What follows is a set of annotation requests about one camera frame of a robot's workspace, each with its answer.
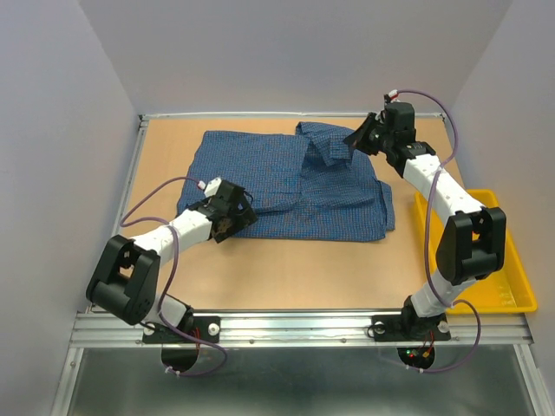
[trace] wooden table surface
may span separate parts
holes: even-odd
[[[185,175],[206,130],[289,133],[300,121],[357,128],[359,118],[151,120],[128,207],[166,179]],[[451,152],[439,119],[418,119],[417,139],[444,159]],[[208,241],[181,253],[170,294],[196,309],[358,309],[400,308],[424,283],[422,244],[411,207],[415,190],[399,178],[383,155],[372,157],[377,177],[390,184],[395,230],[374,243],[230,238]],[[447,168],[460,183],[455,162]],[[169,185],[135,214],[172,219],[182,183]],[[137,224],[128,237],[157,225]],[[170,264],[160,271],[159,288]]]

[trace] yellow plastic container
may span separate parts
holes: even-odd
[[[495,194],[488,189],[471,189],[467,192],[487,207],[499,206]],[[420,193],[416,193],[414,216],[422,242],[424,241],[426,208],[426,199]],[[435,252],[442,234],[441,221],[433,212],[430,229],[430,268],[432,272],[437,268]],[[520,262],[519,253],[514,246],[513,237],[508,230],[503,268],[465,290],[460,298],[468,300],[481,314],[514,314],[533,312],[538,308],[536,297]],[[459,304],[447,313],[462,315],[472,314],[472,311],[467,305]]]

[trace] gray wall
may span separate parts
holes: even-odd
[[[0,414],[49,414],[136,112],[73,0],[0,13]]]
[[[510,3],[81,0],[141,114],[368,111],[392,88],[451,105]]]
[[[533,352],[555,400],[555,2],[515,0],[455,105],[465,184],[493,188],[539,310]]]

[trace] purple cable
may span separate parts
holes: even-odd
[[[178,180],[191,180],[193,182],[196,182],[197,184],[199,183],[198,180],[196,179],[192,179],[192,178],[188,178],[187,176],[179,176],[177,178],[172,178],[167,180],[166,182],[164,182],[163,184],[159,185],[158,187],[156,187],[153,191],[151,191],[148,195],[146,195],[146,197],[144,197],[141,201],[139,201],[139,203],[134,206],[133,208],[131,208],[131,210],[129,210],[129,212],[123,216],[123,218],[120,221],[120,227],[121,228],[126,228],[129,227],[131,225],[134,224],[138,224],[138,223],[142,223],[145,221],[155,221],[157,223],[161,223],[163,225],[166,225],[167,228],[172,232],[172,237],[173,237],[173,264],[172,264],[172,270],[170,271],[170,276],[167,279],[167,283],[166,286],[164,287],[164,289],[162,290],[162,294],[160,295],[160,300],[158,301],[158,305],[156,306],[157,310],[158,310],[158,316],[160,317],[160,319],[162,320],[162,322],[164,322],[164,324],[170,328],[175,334],[185,338],[186,340],[195,342],[197,344],[203,344],[206,345],[208,347],[212,347],[217,349],[218,351],[221,351],[222,354],[224,355],[224,359],[216,366],[213,367],[209,370],[206,371],[202,371],[200,373],[193,373],[193,374],[188,374],[188,373],[181,373],[180,371],[176,371],[171,367],[166,367],[166,370],[169,373],[175,374],[178,377],[180,376],[184,376],[184,377],[196,377],[196,376],[200,376],[200,375],[208,375],[213,373],[214,371],[220,369],[226,362],[227,362],[227,351],[225,351],[225,348],[221,347],[218,344],[214,344],[213,342],[209,342],[209,341],[204,341],[201,340],[199,338],[195,338],[194,336],[191,336],[189,334],[184,333],[183,331],[180,331],[179,329],[177,329],[176,327],[174,327],[174,325],[172,325],[164,316],[164,314],[162,313],[162,303],[164,302],[164,298],[167,295],[167,292],[170,290],[170,287],[172,286],[172,282],[173,279],[175,278],[175,273],[177,271],[177,266],[178,266],[178,261],[180,259],[180,238],[177,234],[177,231],[175,230],[175,227],[172,227],[169,223],[169,221],[165,220],[164,218],[159,218],[159,217],[143,217],[143,218],[138,218],[138,219],[134,219],[133,221],[126,223],[126,220],[131,217],[131,215],[133,215],[133,213],[135,211],[137,211],[137,209],[143,205],[145,202],[147,202],[155,193],[157,193],[160,189],[162,189],[163,187],[165,187],[166,185],[171,184],[172,182],[176,182]]]
[[[480,319],[480,314],[478,313],[478,310],[476,310],[476,308],[469,302],[469,301],[465,301],[463,299],[459,299],[453,302],[453,305],[450,305],[449,303],[445,302],[443,299],[441,299],[440,294],[438,293],[437,289],[434,286],[434,283],[432,282],[432,273],[430,271],[430,258],[429,258],[429,242],[430,242],[430,224],[431,224],[431,219],[432,219],[432,206],[433,206],[433,202],[434,202],[434,197],[435,197],[435,189],[437,187],[437,182],[440,178],[441,175],[441,171],[443,169],[443,167],[449,163],[451,160],[454,159],[455,155],[457,154],[457,152],[459,151],[459,131],[457,130],[457,126],[454,124],[454,119],[451,116],[451,113],[449,112],[449,110],[447,110],[447,107],[443,105],[443,103],[438,100],[437,98],[433,97],[432,95],[425,93],[423,91],[419,91],[417,89],[399,89],[397,90],[398,94],[417,94],[417,95],[422,95],[426,98],[429,98],[430,100],[432,100],[433,102],[435,102],[440,108],[441,110],[443,110],[443,113],[447,116],[447,119],[449,120],[449,122],[451,123],[451,127],[453,128],[453,151],[451,152],[451,154],[440,163],[440,168],[435,172],[434,175],[434,179],[432,180],[432,186],[430,187],[430,193],[428,196],[428,207],[426,209],[426,226],[424,229],[424,268],[426,269],[426,279],[428,280],[428,285],[430,287],[430,289],[432,290],[432,293],[434,293],[434,296],[437,298],[438,301],[440,301],[440,303],[445,306],[446,308],[451,308],[454,305],[457,305],[459,303],[465,303],[474,313],[474,315],[476,316],[476,324],[477,324],[477,332],[476,332],[476,341],[474,342],[472,349],[470,350],[470,352],[467,354],[467,356],[465,358],[463,358],[461,361],[454,363],[451,366],[447,366],[444,368],[437,368],[437,369],[428,369],[428,370],[423,370],[424,373],[443,373],[445,371],[449,371],[449,370],[453,370],[457,367],[462,366],[464,363],[466,363],[468,360],[470,360],[470,358],[474,355],[474,353],[476,352],[476,349],[478,349],[478,344],[480,343],[480,337],[481,337],[481,333],[482,333],[482,327],[481,327],[481,319]],[[415,367],[411,367],[417,371],[420,371],[419,368],[415,368]]]

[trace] purple hose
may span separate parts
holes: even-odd
[[[156,187],[152,192],[150,192],[148,195],[146,195],[146,197],[144,197],[141,201],[139,201],[139,203],[134,206],[133,208],[131,208],[131,210],[129,210],[129,212],[123,216],[123,218],[120,221],[120,226],[121,228],[126,228],[129,227],[131,225],[134,224],[138,224],[138,223],[142,223],[145,221],[155,221],[157,223],[161,223],[163,225],[166,225],[167,228],[172,232],[172,237],[173,237],[173,264],[172,264],[172,270],[170,271],[170,276],[167,279],[167,283],[166,286],[164,287],[164,289],[162,290],[162,294],[160,295],[160,300],[158,301],[158,305],[156,306],[157,310],[158,310],[158,316],[160,317],[160,319],[162,320],[162,322],[164,322],[164,324],[170,328],[175,334],[185,338],[186,340],[189,341],[193,341],[197,344],[203,344],[206,345],[208,347],[212,347],[217,349],[218,351],[221,351],[222,354],[224,355],[224,359],[216,366],[213,367],[209,370],[206,371],[202,371],[200,373],[193,373],[193,374],[189,374],[189,373],[181,373],[178,371],[175,371],[173,368],[171,367],[167,367],[166,370],[169,373],[172,374],[176,374],[178,377],[183,376],[183,377],[196,377],[196,376],[200,376],[200,375],[207,375],[207,374],[211,374],[214,371],[220,369],[226,362],[227,362],[227,351],[225,351],[225,348],[221,347],[218,344],[214,344],[212,342],[209,341],[204,341],[201,340],[199,338],[195,338],[194,336],[190,336],[189,334],[186,334],[182,331],[180,331],[179,329],[177,329],[176,327],[174,327],[174,325],[172,325],[164,316],[164,314],[162,313],[162,303],[164,302],[164,298],[167,295],[168,290],[170,290],[170,287],[172,286],[172,282],[173,279],[175,278],[175,273],[177,271],[177,266],[178,266],[178,261],[180,259],[180,238],[177,234],[177,231],[175,230],[174,227],[172,227],[170,225],[170,223],[168,221],[166,221],[164,218],[158,218],[158,217],[143,217],[143,218],[138,218],[138,219],[134,219],[133,221],[130,221],[128,223],[126,223],[126,220],[135,212],[137,211],[137,209],[143,205],[145,202],[147,202],[155,193],[157,193],[160,189],[162,189],[163,187],[165,187],[166,185],[171,184],[172,182],[176,182],[178,180],[191,180],[193,182],[196,182],[197,184],[199,183],[198,180],[196,179],[192,179],[192,178],[188,178],[187,176],[179,176],[177,178],[173,178],[173,179],[169,179],[166,182],[164,182],[163,184],[159,185],[158,187]]]
[[[432,100],[433,102],[435,102],[443,111],[443,113],[447,116],[447,119],[449,120],[449,122],[451,123],[451,127],[453,128],[453,151],[451,152],[451,154],[440,163],[440,168],[437,170],[437,172],[434,175],[434,179],[432,180],[432,186],[430,187],[430,193],[428,196],[428,207],[426,209],[426,226],[424,229],[424,268],[426,269],[426,279],[428,280],[428,286],[430,287],[430,289],[432,290],[432,293],[434,293],[434,296],[437,298],[438,301],[440,301],[440,303],[445,306],[446,308],[451,308],[454,305],[457,305],[459,303],[465,303],[474,313],[474,315],[476,316],[476,324],[477,324],[477,332],[476,332],[476,341],[474,342],[472,349],[470,350],[470,352],[467,354],[467,356],[465,358],[463,358],[461,361],[454,363],[451,366],[447,366],[444,368],[437,368],[437,369],[428,369],[428,370],[423,370],[424,373],[430,373],[430,374],[437,374],[437,373],[443,373],[445,371],[449,371],[449,370],[454,370],[457,367],[462,366],[464,363],[466,363],[468,360],[470,360],[472,358],[472,356],[474,355],[474,353],[476,352],[476,350],[478,349],[478,344],[480,343],[480,337],[481,337],[481,333],[482,333],[482,327],[481,327],[481,320],[480,320],[480,314],[478,313],[478,310],[476,310],[476,308],[469,302],[469,301],[465,301],[463,299],[459,299],[453,302],[453,305],[450,305],[448,302],[445,302],[443,299],[441,299],[440,294],[438,293],[437,289],[434,286],[434,283],[432,282],[432,273],[430,271],[430,258],[429,258],[429,243],[430,243],[430,224],[431,224],[431,218],[432,218],[432,206],[434,204],[434,197],[435,197],[435,188],[437,186],[437,181],[440,178],[440,174],[441,171],[443,169],[443,167],[449,163],[451,160],[454,159],[455,155],[457,154],[457,152],[459,151],[459,131],[457,130],[457,126],[454,124],[454,119],[451,115],[451,113],[449,112],[449,110],[447,110],[447,107],[443,105],[443,103],[438,100],[437,98],[433,97],[432,95],[425,93],[423,91],[419,91],[417,89],[399,89],[397,90],[398,94],[418,94],[418,95],[422,95],[424,97],[429,98],[430,100]],[[415,367],[411,367],[417,371],[421,371],[419,368],[415,368]]]

